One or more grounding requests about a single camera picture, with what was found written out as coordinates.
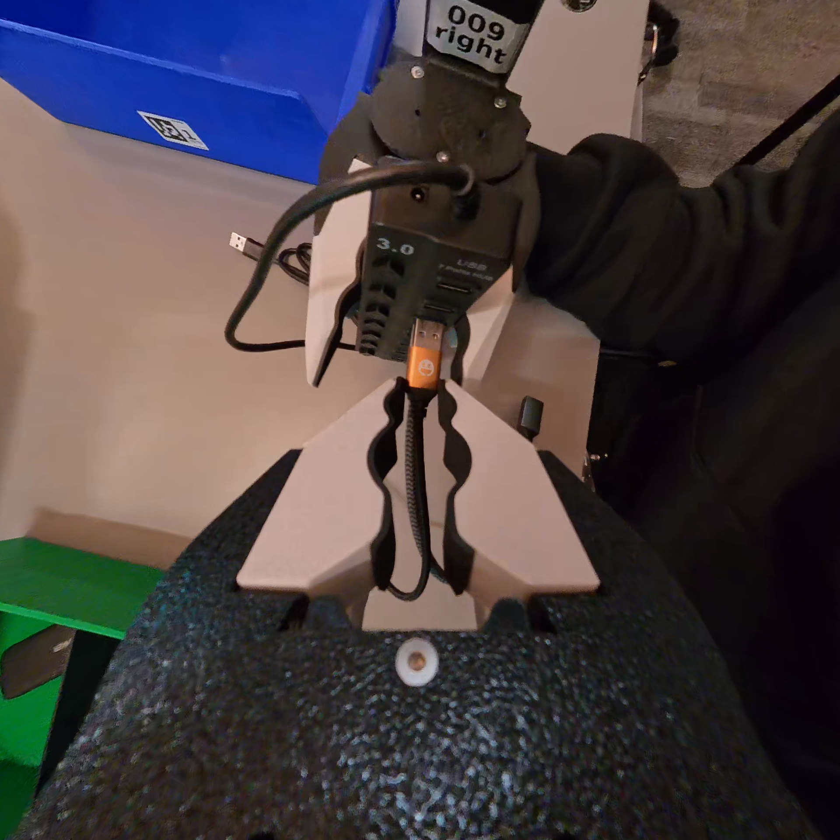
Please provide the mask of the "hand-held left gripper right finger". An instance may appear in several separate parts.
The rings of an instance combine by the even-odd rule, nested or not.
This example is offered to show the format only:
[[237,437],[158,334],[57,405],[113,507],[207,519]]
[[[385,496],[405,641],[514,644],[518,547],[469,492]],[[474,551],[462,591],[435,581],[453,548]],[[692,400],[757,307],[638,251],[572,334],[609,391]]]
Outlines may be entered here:
[[496,604],[596,592],[601,581],[538,450],[453,381],[438,386],[447,583],[484,625]]

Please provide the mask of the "person's black clothing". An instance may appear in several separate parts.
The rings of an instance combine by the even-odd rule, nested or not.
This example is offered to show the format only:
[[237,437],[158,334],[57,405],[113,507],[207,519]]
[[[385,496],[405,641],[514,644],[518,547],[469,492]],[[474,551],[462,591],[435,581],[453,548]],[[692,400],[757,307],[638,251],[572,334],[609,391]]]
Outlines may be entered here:
[[728,364],[672,362],[615,505],[702,614],[780,775],[838,838],[838,278]]

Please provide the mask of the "person's right forearm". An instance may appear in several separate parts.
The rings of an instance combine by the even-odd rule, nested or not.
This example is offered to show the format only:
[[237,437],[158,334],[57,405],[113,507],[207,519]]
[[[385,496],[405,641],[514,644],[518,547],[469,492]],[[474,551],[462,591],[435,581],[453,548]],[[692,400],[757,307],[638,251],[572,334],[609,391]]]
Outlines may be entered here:
[[609,348],[728,364],[838,278],[838,114],[778,171],[737,165],[688,188],[634,140],[535,146],[534,296]]

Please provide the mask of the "green plastic bin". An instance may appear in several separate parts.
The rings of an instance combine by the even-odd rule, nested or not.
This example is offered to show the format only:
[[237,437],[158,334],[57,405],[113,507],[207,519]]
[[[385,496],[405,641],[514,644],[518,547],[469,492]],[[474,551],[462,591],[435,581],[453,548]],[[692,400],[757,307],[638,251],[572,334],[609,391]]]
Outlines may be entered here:
[[63,676],[13,700],[1,691],[1,838],[16,833],[54,774],[162,575],[33,538],[1,542],[1,657],[48,626],[76,631]]

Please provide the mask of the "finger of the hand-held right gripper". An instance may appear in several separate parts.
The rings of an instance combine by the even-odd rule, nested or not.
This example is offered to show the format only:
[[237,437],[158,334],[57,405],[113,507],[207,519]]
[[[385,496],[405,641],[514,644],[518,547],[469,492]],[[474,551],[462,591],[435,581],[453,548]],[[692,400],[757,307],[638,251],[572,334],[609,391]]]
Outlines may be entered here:
[[457,344],[450,379],[467,387],[480,382],[515,300],[511,282],[495,282],[455,325]]
[[311,242],[305,362],[308,383],[318,387],[343,335],[343,305],[355,288],[360,248],[371,207],[368,192],[331,205]]

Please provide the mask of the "black usb hub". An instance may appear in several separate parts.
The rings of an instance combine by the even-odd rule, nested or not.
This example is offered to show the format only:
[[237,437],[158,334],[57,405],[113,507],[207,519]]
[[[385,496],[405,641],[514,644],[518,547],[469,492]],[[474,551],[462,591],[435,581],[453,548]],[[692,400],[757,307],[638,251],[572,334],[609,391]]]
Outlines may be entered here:
[[371,199],[360,274],[356,346],[405,362],[415,320],[452,328],[511,266],[522,199],[477,184],[457,198],[446,185],[397,185]]

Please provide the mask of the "flat black device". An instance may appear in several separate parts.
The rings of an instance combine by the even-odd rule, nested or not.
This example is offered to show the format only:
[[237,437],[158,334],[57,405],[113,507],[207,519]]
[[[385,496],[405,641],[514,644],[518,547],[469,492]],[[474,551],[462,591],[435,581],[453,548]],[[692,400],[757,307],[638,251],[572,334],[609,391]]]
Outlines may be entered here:
[[63,676],[75,635],[71,627],[51,625],[4,651],[1,657],[3,698],[19,698]]

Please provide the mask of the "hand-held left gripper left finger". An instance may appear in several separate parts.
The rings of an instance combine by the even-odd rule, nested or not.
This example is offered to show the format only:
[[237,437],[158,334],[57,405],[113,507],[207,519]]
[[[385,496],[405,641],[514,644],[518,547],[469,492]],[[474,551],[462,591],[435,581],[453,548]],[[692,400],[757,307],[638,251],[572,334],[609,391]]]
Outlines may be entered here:
[[391,493],[400,380],[386,381],[297,453],[236,578],[242,590],[338,600],[361,625],[396,559]]

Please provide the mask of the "blue plastic bin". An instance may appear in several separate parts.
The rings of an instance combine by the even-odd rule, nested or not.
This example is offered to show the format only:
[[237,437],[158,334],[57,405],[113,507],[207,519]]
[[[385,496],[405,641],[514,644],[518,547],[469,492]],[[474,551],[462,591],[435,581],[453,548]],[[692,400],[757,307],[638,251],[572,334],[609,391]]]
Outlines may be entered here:
[[314,184],[388,1],[2,1],[2,79],[64,123]]

